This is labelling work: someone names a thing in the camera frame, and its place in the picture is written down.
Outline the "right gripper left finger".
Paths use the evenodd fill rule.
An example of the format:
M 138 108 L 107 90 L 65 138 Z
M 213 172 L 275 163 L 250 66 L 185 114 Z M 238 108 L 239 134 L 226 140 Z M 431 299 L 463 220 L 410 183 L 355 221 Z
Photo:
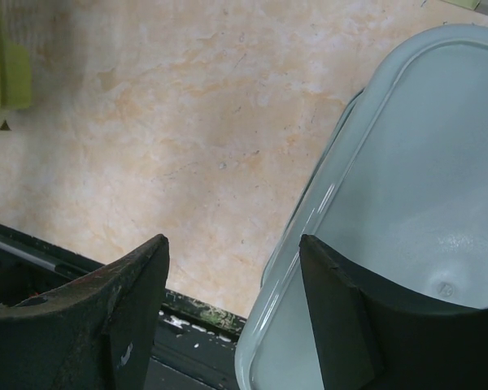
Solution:
M 0 389 L 142 389 L 169 270 L 157 235 L 119 260 L 0 305 Z

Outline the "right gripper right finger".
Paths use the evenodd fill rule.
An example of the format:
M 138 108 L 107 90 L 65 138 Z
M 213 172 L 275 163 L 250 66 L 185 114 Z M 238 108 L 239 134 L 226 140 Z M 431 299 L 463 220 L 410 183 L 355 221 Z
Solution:
M 488 389 L 488 308 L 405 288 L 315 236 L 299 255 L 325 388 Z

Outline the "teal perforated basket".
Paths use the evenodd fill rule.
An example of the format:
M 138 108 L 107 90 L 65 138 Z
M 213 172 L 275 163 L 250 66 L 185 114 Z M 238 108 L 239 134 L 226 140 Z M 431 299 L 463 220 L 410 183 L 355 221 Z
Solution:
M 488 308 L 488 28 L 407 39 L 343 111 L 237 343 L 241 389 L 327 389 L 299 243 L 428 297 Z

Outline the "olive green plastic tub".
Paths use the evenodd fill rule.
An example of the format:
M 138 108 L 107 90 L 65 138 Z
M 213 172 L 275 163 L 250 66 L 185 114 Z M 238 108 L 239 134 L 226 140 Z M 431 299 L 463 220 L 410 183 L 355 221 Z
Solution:
M 28 51 L 13 42 L 6 31 L 0 7 L 0 129 L 10 111 L 32 103 L 32 72 Z

